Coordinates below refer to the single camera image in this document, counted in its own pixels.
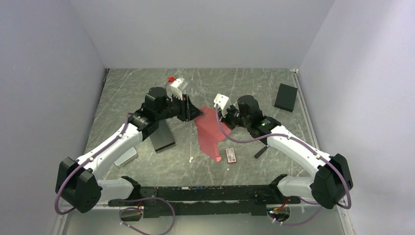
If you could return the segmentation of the black box near right wall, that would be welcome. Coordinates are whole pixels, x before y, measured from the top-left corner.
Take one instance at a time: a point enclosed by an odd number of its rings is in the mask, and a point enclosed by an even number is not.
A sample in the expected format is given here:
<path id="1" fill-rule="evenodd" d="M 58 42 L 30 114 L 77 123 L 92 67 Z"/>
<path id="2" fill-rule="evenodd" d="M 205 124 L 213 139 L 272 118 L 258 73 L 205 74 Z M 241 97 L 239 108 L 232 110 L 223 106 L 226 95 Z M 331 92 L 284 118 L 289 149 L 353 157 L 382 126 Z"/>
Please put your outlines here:
<path id="1" fill-rule="evenodd" d="M 296 102 L 298 89 L 286 84 L 280 84 L 277 96 L 274 102 L 274 107 L 293 112 Z"/>

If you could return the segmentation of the small red white box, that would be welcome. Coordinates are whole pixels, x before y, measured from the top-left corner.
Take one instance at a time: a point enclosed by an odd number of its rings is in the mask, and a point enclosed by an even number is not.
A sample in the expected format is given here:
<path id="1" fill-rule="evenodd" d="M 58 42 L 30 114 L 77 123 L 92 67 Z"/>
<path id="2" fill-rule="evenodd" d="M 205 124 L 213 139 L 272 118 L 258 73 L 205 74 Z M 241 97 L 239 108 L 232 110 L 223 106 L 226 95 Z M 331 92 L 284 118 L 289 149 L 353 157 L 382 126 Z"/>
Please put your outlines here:
<path id="1" fill-rule="evenodd" d="M 235 151 L 234 151 L 233 148 L 226 149 L 226 158 L 227 158 L 227 162 L 229 164 L 232 164 L 232 163 L 236 163 L 237 162 L 236 155 L 235 155 Z"/>

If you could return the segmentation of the black box near left arm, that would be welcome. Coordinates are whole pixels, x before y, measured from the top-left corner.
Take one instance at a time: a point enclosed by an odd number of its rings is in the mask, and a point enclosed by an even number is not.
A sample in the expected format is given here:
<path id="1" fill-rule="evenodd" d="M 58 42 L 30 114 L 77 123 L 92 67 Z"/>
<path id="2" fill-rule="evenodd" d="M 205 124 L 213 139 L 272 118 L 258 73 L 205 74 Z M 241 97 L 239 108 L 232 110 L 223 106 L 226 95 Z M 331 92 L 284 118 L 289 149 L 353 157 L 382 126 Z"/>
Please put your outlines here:
<path id="1" fill-rule="evenodd" d="M 159 154 L 175 146 L 174 136 L 165 120 L 159 121 L 158 129 L 150 135 L 154 151 Z"/>

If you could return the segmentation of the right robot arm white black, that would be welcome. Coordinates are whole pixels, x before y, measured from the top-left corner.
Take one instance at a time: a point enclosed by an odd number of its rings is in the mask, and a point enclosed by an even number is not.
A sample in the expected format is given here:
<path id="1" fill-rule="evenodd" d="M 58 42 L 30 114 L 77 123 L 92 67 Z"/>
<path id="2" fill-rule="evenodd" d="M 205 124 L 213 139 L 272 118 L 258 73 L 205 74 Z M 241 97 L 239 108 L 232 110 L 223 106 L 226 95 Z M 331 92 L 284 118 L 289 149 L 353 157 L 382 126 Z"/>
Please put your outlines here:
<path id="1" fill-rule="evenodd" d="M 313 199 L 326 209 L 351 208 L 353 181 L 343 155 L 322 152 L 273 117 L 263 115 L 252 95 L 239 97 L 234 106 L 229 97 L 217 94 L 214 108 L 218 126 L 227 139 L 240 144 L 260 141 L 281 151 L 309 173 L 309 177 L 280 175 L 269 191 L 272 201 L 282 203 L 288 197 L 298 197 Z"/>

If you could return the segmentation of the red cardboard paper box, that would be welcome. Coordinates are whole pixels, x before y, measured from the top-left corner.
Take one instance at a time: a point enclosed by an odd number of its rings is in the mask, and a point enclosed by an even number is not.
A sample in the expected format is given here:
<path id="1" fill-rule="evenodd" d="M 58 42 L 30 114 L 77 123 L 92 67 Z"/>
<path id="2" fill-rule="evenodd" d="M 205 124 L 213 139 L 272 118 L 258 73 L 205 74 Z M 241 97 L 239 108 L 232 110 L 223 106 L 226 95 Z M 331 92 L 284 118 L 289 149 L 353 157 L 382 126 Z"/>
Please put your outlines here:
<path id="1" fill-rule="evenodd" d="M 222 157 L 219 153 L 218 143 L 226 137 L 217 124 L 215 110 L 203 106 L 201 111 L 203 114 L 195 119 L 200 150 L 214 161 L 219 162 Z"/>

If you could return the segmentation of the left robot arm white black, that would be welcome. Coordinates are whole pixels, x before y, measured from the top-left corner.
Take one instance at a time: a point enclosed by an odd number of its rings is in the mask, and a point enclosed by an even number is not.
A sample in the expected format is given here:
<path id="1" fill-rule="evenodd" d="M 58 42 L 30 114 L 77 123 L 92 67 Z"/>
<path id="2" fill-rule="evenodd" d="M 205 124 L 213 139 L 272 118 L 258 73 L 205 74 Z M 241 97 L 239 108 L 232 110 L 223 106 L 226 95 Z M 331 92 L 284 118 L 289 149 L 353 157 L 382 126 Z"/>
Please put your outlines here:
<path id="1" fill-rule="evenodd" d="M 203 112 L 187 94 L 167 95 L 162 87 L 152 87 L 141 107 L 127 115 L 126 121 L 108 139 L 90 152 L 59 164 L 56 181 L 55 211 L 59 215 L 73 210 L 90 211 L 100 201 L 118 200 L 129 206 L 142 198 L 141 186 L 130 177 L 103 180 L 111 165 L 128 150 L 142 143 L 159 127 L 162 120 L 177 118 L 188 122 Z"/>

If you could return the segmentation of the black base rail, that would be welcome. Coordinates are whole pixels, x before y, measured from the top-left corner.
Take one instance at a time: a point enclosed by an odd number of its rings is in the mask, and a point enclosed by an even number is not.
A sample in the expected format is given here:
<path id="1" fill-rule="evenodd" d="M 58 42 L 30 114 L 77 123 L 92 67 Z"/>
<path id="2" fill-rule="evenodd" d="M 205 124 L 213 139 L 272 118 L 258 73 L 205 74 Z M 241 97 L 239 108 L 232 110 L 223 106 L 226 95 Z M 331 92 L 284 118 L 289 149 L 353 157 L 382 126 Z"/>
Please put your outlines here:
<path id="1" fill-rule="evenodd" d="M 141 187 L 127 199 L 112 199 L 110 207 L 143 208 L 144 218 L 180 215 L 249 214 L 265 216 L 274 207 L 299 204 L 272 185 Z"/>

